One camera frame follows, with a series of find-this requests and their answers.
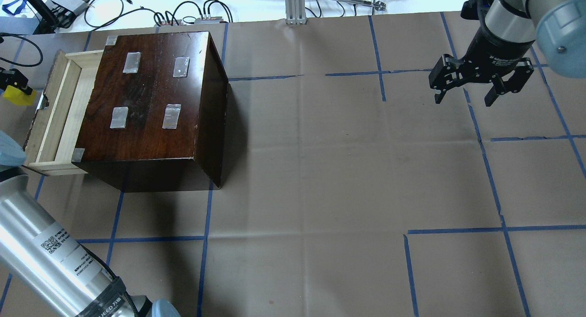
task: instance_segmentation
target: qr code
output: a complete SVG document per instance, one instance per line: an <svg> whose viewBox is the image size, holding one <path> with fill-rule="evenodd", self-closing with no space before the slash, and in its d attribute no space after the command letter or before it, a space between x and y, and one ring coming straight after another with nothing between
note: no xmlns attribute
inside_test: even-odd
<svg viewBox="0 0 586 317"><path fill-rule="evenodd" d="M61 243L54 236L51 236L43 244L40 244L40 246L46 249L49 254L53 254L57 248L61 247Z"/></svg>

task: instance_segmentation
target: yellow block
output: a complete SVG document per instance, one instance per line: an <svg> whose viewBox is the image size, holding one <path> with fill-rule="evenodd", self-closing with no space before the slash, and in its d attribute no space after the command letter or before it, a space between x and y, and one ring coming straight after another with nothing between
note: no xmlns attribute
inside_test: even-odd
<svg viewBox="0 0 586 317"><path fill-rule="evenodd" d="M8 86L4 91L4 98L16 105L32 105L35 101L36 90L31 94L25 94L20 89Z"/></svg>

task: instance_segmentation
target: box top panel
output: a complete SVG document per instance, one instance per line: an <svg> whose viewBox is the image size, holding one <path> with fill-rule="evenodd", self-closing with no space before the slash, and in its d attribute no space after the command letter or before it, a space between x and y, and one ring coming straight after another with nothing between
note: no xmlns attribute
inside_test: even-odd
<svg viewBox="0 0 586 317"><path fill-rule="evenodd" d="M192 158L210 41L208 32L164 33L105 46L77 139L81 162Z"/></svg>

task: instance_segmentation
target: blue lanyard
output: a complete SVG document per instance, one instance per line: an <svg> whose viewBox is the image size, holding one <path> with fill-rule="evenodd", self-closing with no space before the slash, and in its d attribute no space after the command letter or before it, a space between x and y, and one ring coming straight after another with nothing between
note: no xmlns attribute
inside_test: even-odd
<svg viewBox="0 0 586 317"><path fill-rule="evenodd" d="M22 0L22 3L21 3L19 6L18 6L18 8L17 8L16 10L14 10L14 12L12 12L12 11L8 10L8 8L9 8L11 5L13 5L13 4L15 4L15 3L19 2L19 1L20 1L20 0L13 0L13 1L12 1L12 2L10 2L9 4L2 4L2 10L4 10L4 12L6 12L7 14L9 14L9 15L13 15L13 16L15 16L15 15L17 15L17 14L20 14L20 13L21 13L21 11L22 11L22 10L25 8L25 6L27 5L27 0Z"/></svg>

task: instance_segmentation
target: light blue cap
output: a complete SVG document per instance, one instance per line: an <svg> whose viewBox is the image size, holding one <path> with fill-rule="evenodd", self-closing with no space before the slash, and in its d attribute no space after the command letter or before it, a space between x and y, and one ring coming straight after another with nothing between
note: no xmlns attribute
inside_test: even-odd
<svg viewBox="0 0 586 317"><path fill-rule="evenodd" d="M553 71L586 77L586 0L566 0L537 25L537 43Z"/></svg>
<svg viewBox="0 0 586 317"><path fill-rule="evenodd" d="M27 159L22 147L4 131L0 131L0 166L18 167Z"/></svg>
<svg viewBox="0 0 586 317"><path fill-rule="evenodd" d="M175 307L165 299L159 299L152 304L152 317L181 317Z"/></svg>

